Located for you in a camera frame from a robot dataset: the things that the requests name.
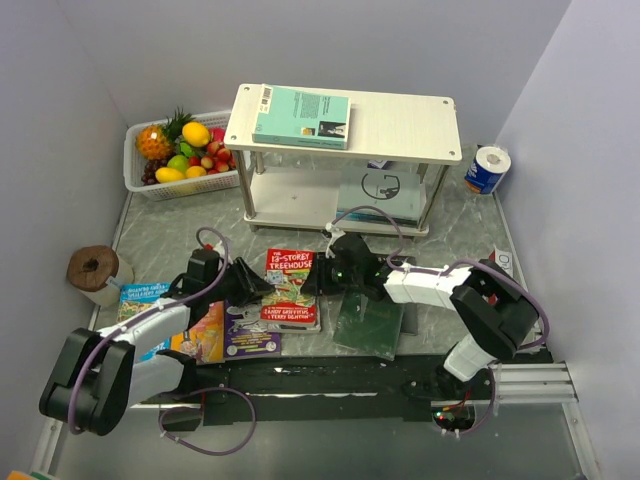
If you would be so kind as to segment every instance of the red book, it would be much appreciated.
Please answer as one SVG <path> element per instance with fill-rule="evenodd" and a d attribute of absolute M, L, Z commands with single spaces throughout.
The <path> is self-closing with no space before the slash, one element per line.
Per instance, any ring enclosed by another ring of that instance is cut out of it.
<path fill-rule="evenodd" d="M 306 250 L 267 250 L 267 282 L 274 285 L 276 291 L 262 299 L 261 320 L 281 325 L 315 323 L 316 297 L 300 293 L 312 262 L 313 252 Z"/>

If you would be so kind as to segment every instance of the marble countertop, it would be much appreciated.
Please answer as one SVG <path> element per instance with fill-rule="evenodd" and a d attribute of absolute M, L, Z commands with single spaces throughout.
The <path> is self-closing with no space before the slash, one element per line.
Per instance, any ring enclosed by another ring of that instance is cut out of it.
<path fill-rule="evenodd" d="M 430 219 L 430 233 L 421 239 L 406 240 L 403 255 L 413 255 L 422 266 L 441 267 L 458 258 L 486 258 L 494 249 L 510 251 L 505 225 L 492 195 L 473 194 L 464 184 L 464 174 L 475 153 L 463 149 L 463 162 L 451 168 L 446 184 Z M 265 155 L 265 165 L 294 165 L 299 168 L 340 168 L 345 160 L 318 157 Z M 412 169 L 416 165 L 393 165 Z M 429 168 L 427 181 L 435 175 Z M 243 257 L 257 273 L 264 272 L 267 248 L 324 250 L 326 240 L 319 232 L 261 228 L 256 233 L 243 221 L 244 207 L 238 188 L 221 190 L 162 202 L 134 194 L 126 212 L 117 252 L 135 271 L 136 283 L 170 282 L 183 272 L 191 251 L 197 248 L 198 227 L 212 226 L 231 240 L 231 254 Z M 388 253 L 398 239 L 367 236 L 373 252 Z M 212 235 L 211 243 L 216 243 Z M 283 335 L 286 356 L 353 355 L 335 345 L 333 330 L 341 299 L 321 299 L 323 330 L 319 334 Z M 101 308 L 95 328 L 113 325 L 117 305 Z M 456 312 L 425 305 L 418 306 L 419 334 L 402 334 L 398 354 L 443 354 L 467 333 Z"/>

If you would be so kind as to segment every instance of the barcode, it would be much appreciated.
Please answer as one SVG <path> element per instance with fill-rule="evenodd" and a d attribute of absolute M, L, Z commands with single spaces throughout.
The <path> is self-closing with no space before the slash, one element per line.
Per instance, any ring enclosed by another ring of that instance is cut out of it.
<path fill-rule="evenodd" d="M 271 109 L 271 93 L 273 92 L 273 88 L 263 87 L 262 88 L 262 99 L 260 100 L 260 112 L 269 113 Z"/>

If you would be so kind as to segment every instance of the white wall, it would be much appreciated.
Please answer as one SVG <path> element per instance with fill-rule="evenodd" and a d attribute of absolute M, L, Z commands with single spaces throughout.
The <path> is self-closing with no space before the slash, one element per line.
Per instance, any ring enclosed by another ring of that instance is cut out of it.
<path fill-rule="evenodd" d="M 640 3 L 574 0 L 498 143 L 500 194 L 607 479 L 640 471 Z"/>
<path fill-rule="evenodd" d="M 129 124 L 240 83 L 453 96 L 493 141 L 569 0 L 59 0 Z"/>
<path fill-rule="evenodd" d="M 0 477 L 28 469 L 38 400 L 91 305 L 65 281 L 71 253 L 110 242 L 124 199 L 125 123 L 54 0 L 0 15 Z"/>

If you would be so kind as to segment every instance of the white plastic basket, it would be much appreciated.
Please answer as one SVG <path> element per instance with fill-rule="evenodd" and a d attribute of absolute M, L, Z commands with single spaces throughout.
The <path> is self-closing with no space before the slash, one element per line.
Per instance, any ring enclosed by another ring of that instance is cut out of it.
<path fill-rule="evenodd" d="M 231 116 L 230 111 L 202 113 L 194 115 L 194 118 L 207 128 L 226 128 Z M 136 148 L 136 137 L 145 127 L 149 125 L 164 125 L 167 120 L 157 122 L 139 123 L 127 130 L 124 140 L 124 184 L 131 192 L 141 193 L 151 200 L 167 200 L 169 198 L 184 197 L 196 193 L 212 192 L 223 188 L 237 187 L 239 185 L 238 172 L 235 170 L 218 173 L 216 175 L 205 175 L 204 177 L 189 178 L 179 182 L 160 183 L 157 185 L 144 185 L 141 177 L 144 174 L 144 166 L 147 160 L 140 155 Z M 245 165 L 249 168 L 248 155 L 244 155 Z"/>

